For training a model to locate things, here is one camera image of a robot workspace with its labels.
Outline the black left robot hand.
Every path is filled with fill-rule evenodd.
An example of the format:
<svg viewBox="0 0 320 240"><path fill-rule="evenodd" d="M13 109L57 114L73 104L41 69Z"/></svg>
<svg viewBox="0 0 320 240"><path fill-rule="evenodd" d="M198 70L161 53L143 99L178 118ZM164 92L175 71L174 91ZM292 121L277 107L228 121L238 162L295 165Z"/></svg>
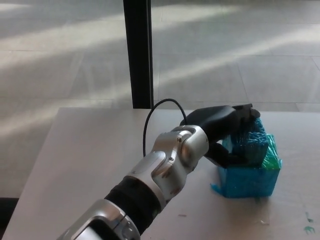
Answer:
<svg viewBox="0 0 320 240"><path fill-rule="evenodd" d="M204 155L213 164L227 168L249 162L243 156L228 152L218 141L237 133L261 116L251 103L243 105L220 105L198 108L186 116L180 125L195 125L205 132L209 149Z"/></svg>

